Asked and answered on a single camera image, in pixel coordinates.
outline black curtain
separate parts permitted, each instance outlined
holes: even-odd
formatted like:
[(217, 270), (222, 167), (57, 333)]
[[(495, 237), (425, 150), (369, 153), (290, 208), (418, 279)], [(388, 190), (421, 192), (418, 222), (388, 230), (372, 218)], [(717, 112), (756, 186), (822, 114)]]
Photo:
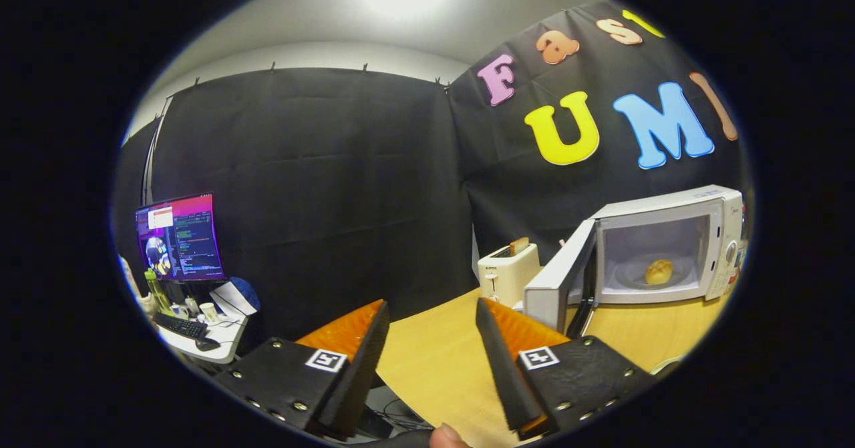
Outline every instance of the black curtain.
[(175, 94), (155, 201), (214, 193), (226, 275), (295, 339), (378, 298), (393, 320), (477, 286), (443, 89), (384, 73), (283, 69)]
[[(543, 265), (558, 251), (559, 239), (566, 239), (609, 202), (705, 184), (751, 189), (743, 176), (741, 140), (725, 137), (713, 105), (688, 75), (702, 73), (715, 89), (712, 77), (693, 65), (671, 40), (645, 31), (623, 17), (622, 10), (612, 3), (595, 3), (550, 16), (496, 47), (451, 84), (449, 99), (480, 253), (528, 236), (538, 244)], [(640, 35), (642, 43), (626, 45), (612, 39), (596, 26), (601, 19), (619, 21)], [(544, 32), (553, 30), (579, 43), (579, 50), (558, 64), (545, 62), (535, 47)], [(514, 93), (494, 107), (477, 73), (501, 55), (513, 58), (507, 67), (513, 81), (507, 85)], [(667, 82), (681, 86), (715, 150), (699, 157), (683, 152), (674, 159), (657, 141), (665, 153), (665, 165), (642, 169), (632, 125), (612, 103), (635, 94), (661, 111), (659, 86)], [(584, 161), (552, 164), (541, 156), (524, 119), (538, 107), (552, 106), (562, 143), (576, 143), (580, 140), (577, 122), (568, 108), (559, 105), (560, 99), (576, 91), (587, 94), (586, 106), (601, 136), (599, 145)], [(720, 89), (715, 92), (725, 101)], [(681, 147), (685, 144), (682, 138)]]
[(146, 170), (146, 158), (149, 156), (149, 147), (152, 146), (152, 138), (159, 123), (160, 118), (154, 119), (122, 145), (119, 159), (116, 161), (110, 202), (110, 229), (113, 232), (116, 250), (128, 261), (128, 266), (131, 266), (134, 280), (143, 296), (149, 292), (146, 277), (143, 275), (147, 266), (143, 263), (137, 243), (134, 211), (143, 204), (143, 174)]

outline foam letter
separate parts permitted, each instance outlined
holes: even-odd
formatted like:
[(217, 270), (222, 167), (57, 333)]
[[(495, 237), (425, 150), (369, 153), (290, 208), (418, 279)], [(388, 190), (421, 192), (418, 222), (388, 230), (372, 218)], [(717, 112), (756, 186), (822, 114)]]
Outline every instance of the foam letter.
[(596, 22), (596, 27), (608, 32), (609, 37), (618, 41), (618, 43), (630, 45), (641, 44), (641, 36), (630, 31), (623, 24), (614, 19), (601, 19)]
[(558, 128), (552, 120), (555, 108), (552, 106), (538, 107), (525, 117), (523, 122), (531, 126), (534, 131), (534, 140), (540, 155), (552, 164), (560, 166), (584, 161), (599, 147), (599, 131), (590, 116), (585, 100), (587, 94), (577, 91), (566, 95), (559, 104), (567, 107), (576, 119), (579, 126), (579, 141), (573, 144), (564, 144), (558, 137)]
[(703, 94), (705, 94), (709, 99), (709, 102), (712, 103), (712, 107), (715, 108), (715, 113), (718, 114), (718, 119), (721, 119), (721, 131), (724, 131), (724, 136), (727, 137), (728, 140), (735, 141), (737, 137), (736, 126), (733, 125), (733, 121), (730, 120), (730, 116), (727, 115), (727, 111), (724, 110), (724, 106), (721, 104), (721, 101), (718, 100), (718, 96), (715, 95), (715, 92), (709, 86), (706, 77), (703, 77), (701, 73), (690, 73), (689, 79), (692, 79), (696, 85), (700, 86), (700, 89), (703, 89)]
[(625, 17), (629, 20), (635, 21), (635, 24), (640, 25), (641, 27), (645, 28), (645, 30), (647, 30), (647, 32), (650, 32), (650, 34), (656, 35), (656, 37), (665, 37), (662, 34), (662, 32), (659, 32), (656, 29), (653, 29), (652, 25), (647, 24), (647, 22), (644, 22), (643, 20), (641, 20), (641, 18), (639, 18), (638, 16), (636, 16), (633, 13), (630, 13), (626, 9), (623, 10), (623, 17)]
[(484, 80), (486, 89), (490, 92), (491, 106), (498, 106), (502, 102), (505, 102), (511, 95), (514, 95), (514, 88), (504, 85), (504, 83), (514, 82), (514, 74), (507, 65), (504, 65), (510, 64), (513, 61), (514, 58), (503, 53), (503, 55), (498, 56), (495, 61), (485, 65), (478, 72), (478, 77)]
[(641, 148), (639, 167), (650, 169), (665, 164), (665, 154), (653, 143), (654, 136), (674, 159), (680, 159), (681, 132), (686, 137), (687, 155), (697, 157), (711, 153), (715, 145), (697, 121), (680, 85), (662, 83), (659, 85), (659, 97), (662, 99), (662, 113), (635, 94), (617, 98), (612, 104), (616, 111), (626, 115), (633, 127)]
[(547, 64), (558, 64), (569, 55), (579, 50), (579, 41), (574, 41), (561, 31), (547, 31), (534, 44), (538, 51), (543, 51), (543, 60)]

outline cup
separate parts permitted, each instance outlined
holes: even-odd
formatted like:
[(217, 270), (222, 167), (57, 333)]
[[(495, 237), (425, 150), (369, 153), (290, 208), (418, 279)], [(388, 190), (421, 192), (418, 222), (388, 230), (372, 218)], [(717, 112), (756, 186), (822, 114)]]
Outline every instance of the cup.
[(202, 313), (205, 314), (205, 319), (210, 321), (211, 323), (216, 323), (220, 320), (220, 317), (217, 316), (216, 308), (214, 308), (213, 302), (203, 302), (199, 305), (199, 308), (202, 309)]
[(172, 309), (172, 312), (175, 314), (176, 318), (179, 318), (181, 320), (190, 319), (190, 312), (187, 311), (186, 306), (182, 306), (180, 304), (173, 304), (169, 307), (169, 309)]

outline plate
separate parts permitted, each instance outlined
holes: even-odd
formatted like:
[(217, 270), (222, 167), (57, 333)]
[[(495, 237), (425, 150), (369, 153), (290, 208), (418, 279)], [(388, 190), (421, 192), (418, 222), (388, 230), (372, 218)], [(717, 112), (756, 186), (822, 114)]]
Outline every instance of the plate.
[[(647, 268), (653, 264), (654, 260), (659, 259), (669, 260), (674, 265), (671, 271), (671, 279), (663, 284), (647, 284), (647, 281), (645, 281)], [(690, 272), (692, 272), (692, 260), (690, 258), (678, 256), (673, 253), (652, 253), (642, 254), (642, 256), (620, 263), (615, 270), (615, 277), (618, 283), (628, 288), (636, 290), (661, 290), (680, 284), (686, 280)]]

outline microwave door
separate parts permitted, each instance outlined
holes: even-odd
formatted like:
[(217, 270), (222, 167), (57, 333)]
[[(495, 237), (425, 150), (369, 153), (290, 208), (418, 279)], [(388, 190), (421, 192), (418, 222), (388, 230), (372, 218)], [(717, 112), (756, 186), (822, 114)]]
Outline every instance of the microwave door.
[(578, 325), (578, 318), (583, 320), (582, 326), (586, 324), (590, 309), (583, 306), (589, 305), (586, 299), (593, 300), (593, 274), (596, 271), (586, 267), (595, 256), (595, 227), (594, 220), (581, 222), (552, 260), (525, 286), (523, 309), (530, 318), (564, 332), (568, 302), (579, 302), (573, 321)]
[(593, 248), (595, 248), (595, 243), (592, 242), (590, 243), (590, 250), (586, 256), (587, 262), (585, 262), (585, 268), (581, 270), (581, 296), (579, 299), (579, 307), (576, 309), (573, 319), (570, 320), (570, 324), (567, 326), (566, 332), (567, 337), (570, 339), (577, 339), (585, 336), (587, 327), (590, 324), (590, 317), (593, 315), (594, 292), (596, 290), (596, 256), (593, 256)]

